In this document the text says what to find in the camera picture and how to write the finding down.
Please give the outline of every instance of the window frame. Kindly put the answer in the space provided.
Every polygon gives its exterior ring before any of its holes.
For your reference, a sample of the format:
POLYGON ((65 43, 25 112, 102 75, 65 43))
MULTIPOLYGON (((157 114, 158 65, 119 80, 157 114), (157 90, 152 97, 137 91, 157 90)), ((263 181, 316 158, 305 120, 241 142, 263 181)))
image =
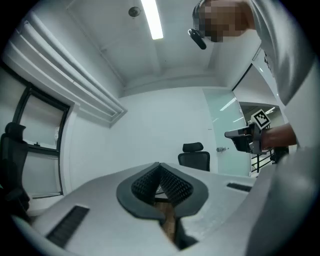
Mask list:
POLYGON ((26 104, 30 98, 30 96, 36 97, 37 99, 45 102, 46 104, 63 111, 60 126, 59 126, 59 137, 56 143, 56 149, 42 147, 40 145, 31 145, 28 144, 28 152, 33 152, 41 155, 49 155, 55 156, 58 158, 58 177, 59 177, 59 185, 60 185, 60 193, 57 195, 48 195, 48 196, 38 196, 33 197, 33 199, 41 199, 41 198, 51 198, 57 196, 63 196, 63 186, 61 180, 61 170, 60 170, 60 152, 61 152, 61 142, 62 142, 62 133, 66 124, 68 112, 70 109, 69 105, 61 102, 60 100, 50 96, 46 92, 37 88, 33 83, 25 80, 23 77, 18 75, 14 70, 12 70, 9 66, 7 66, 4 62, 1 63, 1 67, 5 72, 7 72, 14 79, 18 80, 22 85, 25 86, 25 89, 21 95, 21 98, 16 106, 12 122, 16 124, 20 124, 22 115, 24 113, 26 104))

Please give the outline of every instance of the black office chair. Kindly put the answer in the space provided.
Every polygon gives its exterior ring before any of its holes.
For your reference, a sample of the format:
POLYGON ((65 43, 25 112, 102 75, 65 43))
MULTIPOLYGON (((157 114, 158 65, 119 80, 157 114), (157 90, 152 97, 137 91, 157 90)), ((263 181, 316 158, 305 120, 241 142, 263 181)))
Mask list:
POLYGON ((29 220, 27 209, 30 198, 22 185, 22 173, 28 154, 28 143, 23 141, 26 127, 10 122, 0 139, 1 196, 10 214, 29 220))
POLYGON ((201 151, 204 146, 200 142, 183 144, 182 151, 178 155, 179 164, 198 170, 210 172, 210 154, 201 151))

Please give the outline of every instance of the glass door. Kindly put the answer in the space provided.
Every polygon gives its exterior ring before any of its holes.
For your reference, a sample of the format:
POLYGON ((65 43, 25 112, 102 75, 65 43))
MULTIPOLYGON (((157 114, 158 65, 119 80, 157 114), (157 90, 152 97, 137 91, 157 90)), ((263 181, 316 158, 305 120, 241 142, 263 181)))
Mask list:
POLYGON ((217 148, 226 148, 216 152, 218 173, 236 176, 249 176, 251 156, 239 152, 233 141, 225 137, 225 132, 246 126, 241 107, 234 93, 229 90, 203 89, 209 107, 217 148))

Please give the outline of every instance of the wooden floor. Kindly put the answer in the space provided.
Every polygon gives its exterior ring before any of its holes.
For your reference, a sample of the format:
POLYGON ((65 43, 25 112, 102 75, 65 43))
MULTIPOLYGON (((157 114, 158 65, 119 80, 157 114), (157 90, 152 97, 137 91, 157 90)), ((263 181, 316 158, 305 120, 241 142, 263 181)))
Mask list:
POLYGON ((156 202, 154 207, 159 209, 166 217, 165 223, 162 228, 171 241, 175 238, 175 211, 171 203, 156 202))

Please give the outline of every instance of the window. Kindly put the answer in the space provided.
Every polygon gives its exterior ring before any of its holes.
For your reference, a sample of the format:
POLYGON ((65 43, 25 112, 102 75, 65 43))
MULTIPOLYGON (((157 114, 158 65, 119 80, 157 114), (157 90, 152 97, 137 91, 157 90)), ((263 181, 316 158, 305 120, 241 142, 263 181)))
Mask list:
MULTIPOLYGON (((25 126, 23 140, 29 145, 22 172, 22 185, 32 198, 63 195, 60 147, 69 106, 24 80, 5 64, 2 64, 2 67, 1 72, 4 72, 8 79, 1 90, 7 89, 10 91, 8 95, 15 95, 14 99, 9 99, 11 105, 6 112, 10 114, 5 121, 25 126)), ((9 106, 6 103, 8 100, 0 100, 1 106, 9 106)))

